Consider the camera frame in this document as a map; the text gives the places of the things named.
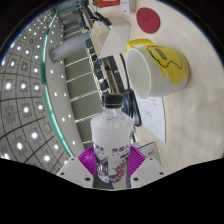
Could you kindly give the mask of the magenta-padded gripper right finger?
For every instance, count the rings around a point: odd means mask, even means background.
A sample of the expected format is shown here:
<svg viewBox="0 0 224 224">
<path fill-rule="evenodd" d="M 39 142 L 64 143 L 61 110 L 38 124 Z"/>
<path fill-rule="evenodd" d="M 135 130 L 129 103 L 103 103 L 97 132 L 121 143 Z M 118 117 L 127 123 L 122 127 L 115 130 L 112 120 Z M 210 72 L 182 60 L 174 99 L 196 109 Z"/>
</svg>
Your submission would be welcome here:
<svg viewBox="0 0 224 224">
<path fill-rule="evenodd" d="M 160 163 L 154 157 L 146 157 L 131 147 L 128 158 L 128 177 L 131 188 L 140 188 L 166 176 Z"/>
</svg>

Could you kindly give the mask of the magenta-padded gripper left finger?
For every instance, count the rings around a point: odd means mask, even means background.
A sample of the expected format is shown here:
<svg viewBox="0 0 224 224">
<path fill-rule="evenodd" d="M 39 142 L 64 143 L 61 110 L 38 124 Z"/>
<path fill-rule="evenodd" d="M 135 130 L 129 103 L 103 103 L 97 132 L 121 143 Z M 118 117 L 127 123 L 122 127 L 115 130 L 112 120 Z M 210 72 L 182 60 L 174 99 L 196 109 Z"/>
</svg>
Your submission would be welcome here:
<svg viewBox="0 0 224 224">
<path fill-rule="evenodd" d="M 96 159 L 94 148 L 89 147 L 78 157 L 70 157 L 57 176 L 84 188 L 94 188 Z"/>
</svg>

